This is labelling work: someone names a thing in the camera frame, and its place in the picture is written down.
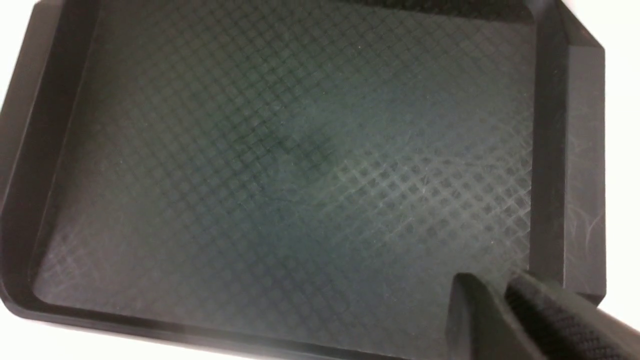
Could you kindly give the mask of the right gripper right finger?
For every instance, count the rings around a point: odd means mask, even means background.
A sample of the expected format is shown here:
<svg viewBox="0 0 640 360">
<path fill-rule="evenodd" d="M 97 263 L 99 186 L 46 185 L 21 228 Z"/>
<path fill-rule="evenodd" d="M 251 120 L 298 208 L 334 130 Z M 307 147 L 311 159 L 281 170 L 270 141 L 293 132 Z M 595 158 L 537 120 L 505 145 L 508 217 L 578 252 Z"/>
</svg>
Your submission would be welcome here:
<svg viewBox="0 0 640 360">
<path fill-rule="evenodd" d="M 561 285 L 522 273 L 505 300 L 549 360 L 638 360 L 639 331 Z"/>
</svg>

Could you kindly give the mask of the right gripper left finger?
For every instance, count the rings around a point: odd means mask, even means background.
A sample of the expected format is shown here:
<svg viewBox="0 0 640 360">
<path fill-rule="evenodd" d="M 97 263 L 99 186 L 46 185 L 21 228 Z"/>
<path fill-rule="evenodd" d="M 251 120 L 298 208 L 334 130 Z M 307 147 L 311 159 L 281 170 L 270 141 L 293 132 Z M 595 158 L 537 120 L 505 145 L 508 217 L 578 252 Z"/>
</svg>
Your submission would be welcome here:
<svg viewBox="0 0 640 360">
<path fill-rule="evenodd" d="M 472 273 L 454 276 L 446 317 L 449 360 L 545 360 L 505 298 Z"/>
</svg>

